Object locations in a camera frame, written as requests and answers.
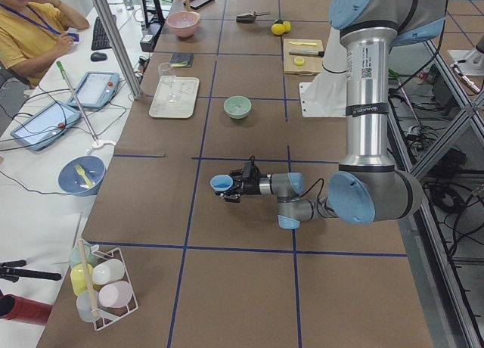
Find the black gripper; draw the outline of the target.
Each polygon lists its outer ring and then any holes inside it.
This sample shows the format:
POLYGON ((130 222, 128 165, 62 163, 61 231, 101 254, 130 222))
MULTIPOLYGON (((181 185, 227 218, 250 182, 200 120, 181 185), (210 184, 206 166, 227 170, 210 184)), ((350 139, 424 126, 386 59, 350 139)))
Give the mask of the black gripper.
POLYGON ((229 175, 234 180, 234 186, 230 191, 219 192, 219 196, 224 201, 239 203, 242 195, 261 194, 259 188, 261 172, 253 160, 247 161, 242 169, 230 171, 229 175))

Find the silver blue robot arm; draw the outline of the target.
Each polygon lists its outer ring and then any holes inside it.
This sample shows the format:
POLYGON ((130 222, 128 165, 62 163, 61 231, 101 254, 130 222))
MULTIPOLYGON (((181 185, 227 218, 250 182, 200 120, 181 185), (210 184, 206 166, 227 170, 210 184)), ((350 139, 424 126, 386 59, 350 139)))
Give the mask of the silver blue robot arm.
POLYGON ((417 211, 424 198, 421 184, 398 171, 387 153, 387 60, 394 46, 437 37, 447 2, 332 0, 330 24, 346 49, 346 156, 330 178, 326 197, 307 200, 302 174, 263 174, 251 160, 243 169, 214 176, 214 192, 232 203, 244 195, 273 194, 283 229, 319 217, 366 225, 417 211))

